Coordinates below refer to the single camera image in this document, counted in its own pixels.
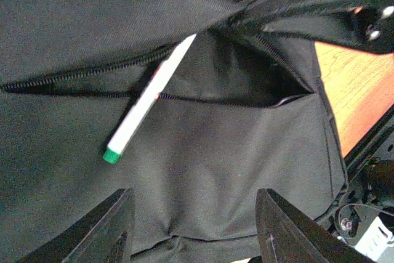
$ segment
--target black zipper teeth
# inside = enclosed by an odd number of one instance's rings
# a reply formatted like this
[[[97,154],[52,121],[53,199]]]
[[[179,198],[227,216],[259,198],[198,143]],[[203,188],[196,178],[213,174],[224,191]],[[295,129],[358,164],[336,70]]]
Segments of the black zipper teeth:
[[[53,75],[51,77],[43,78],[43,79],[36,79],[36,80],[31,80],[31,81],[22,81],[22,82],[17,82],[17,83],[4,84],[4,85],[0,86],[0,91],[7,92],[7,91],[16,91],[17,89],[22,89],[22,88],[26,88],[26,87],[45,86],[48,84],[59,83],[61,81],[68,81],[68,80],[72,80],[72,79],[80,79],[80,78],[85,78],[85,77],[93,77],[93,76],[100,75],[102,73],[123,70],[123,69],[129,68],[129,67],[141,66],[141,65],[149,64],[149,63],[154,62],[156,60],[160,60],[160,59],[165,58],[167,55],[169,55],[169,53],[174,48],[175,48],[175,46],[165,47],[165,48],[159,49],[153,53],[150,53],[148,55],[143,55],[141,57],[137,57],[132,60],[126,60],[126,61],[122,61],[122,62],[107,64],[106,66],[101,67],[101,68],[83,69],[83,70],[79,70],[76,72],[57,74],[57,75]]]
[[[308,84],[299,76],[299,74],[291,68],[287,62],[280,56],[275,49],[269,44],[264,38],[259,34],[256,37],[257,42],[264,47],[266,51],[275,59],[279,66],[283,67],[287,72],[289,72],[297,81],[302,85],[304,89],[308,92],[313,93],[313,90],[308,86]]]

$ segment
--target pen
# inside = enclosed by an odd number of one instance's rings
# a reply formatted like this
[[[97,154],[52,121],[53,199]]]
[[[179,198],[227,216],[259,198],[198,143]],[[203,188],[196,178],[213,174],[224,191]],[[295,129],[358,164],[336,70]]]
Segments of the pen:
[[[119,128],[109,141],[107,149],[103,155],[103,159],[105,161],[112,164],[117,162],[131,138],[141,125],[144,117],[159,97],[159,94],[166,87],[168,81],[179,66],[180,61],[183,59],[183,56],[186,54],[195,37],[196,35],[194,34],[183,40],[175,47],[171,55],[160,63],[150,82],[143,90],[141,96],[127,113]]]

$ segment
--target wire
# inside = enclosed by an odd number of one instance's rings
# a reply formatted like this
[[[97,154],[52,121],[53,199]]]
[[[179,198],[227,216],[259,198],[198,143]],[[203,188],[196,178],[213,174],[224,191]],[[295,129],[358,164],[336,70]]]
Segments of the wire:
[[[344,230],[342,230],[342,227],[340,226],[340,214],[342,213],[342,210],[343,210],[344,208],[348,207],[348,206],[364,206],[364,207],[366,207],[366,208],[373,209],[373,210],[375,210],[375,211],[382,212],[383,214],[386,214],[386,215],[389,215],[389,216],[394,217],[394,214],[393,214],[393,213],[384,211],[384,210],[382,210],[382,209],[378,209],[378,208],[376,208],[376,207],[374,207],[374,206],[370,206],[370,205],[368,205],[368,204],[363,204],[363,203],[348,203],[348,204],[345,204],[345,205],[341,206],[341,207],[338,209],[338,211],[337,211],[337,212],[338,212],[338,214],[337,214],[337,219],[335,220],[335,223],[334,223],[334,224],[336,224],[336,229],[337,229],[338,233],[340,234],[340,236],[342,236],[342,237],[344,237],[344,238],[347,238],[347,239],[352,238],[352,237],[347,236],[347,235],[343,235],[343,233],[345,233],[345,232],[344,232]]]

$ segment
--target marker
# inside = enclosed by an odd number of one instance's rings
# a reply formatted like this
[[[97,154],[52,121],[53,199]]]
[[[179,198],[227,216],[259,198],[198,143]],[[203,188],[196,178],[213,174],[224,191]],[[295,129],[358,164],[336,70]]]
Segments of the marker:
[[[127,113],[121,125],[112,136],[103,155],[103,159],[115,164],[126,149],[131,138],[141,125],[144,117],[153,106],[160,93],[166,87],[171,76],[178,68],[196,35],[183,40],[165,61],[161,62],[152,79],[143,90],[140,98]]]

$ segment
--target wooden table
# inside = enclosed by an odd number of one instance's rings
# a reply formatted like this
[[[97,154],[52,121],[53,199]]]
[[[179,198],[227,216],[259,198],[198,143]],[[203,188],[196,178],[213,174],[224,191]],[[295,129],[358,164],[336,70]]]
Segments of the wooden table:
[[[345,156],[394,104],[394,55],[373,55],[316,42]]]

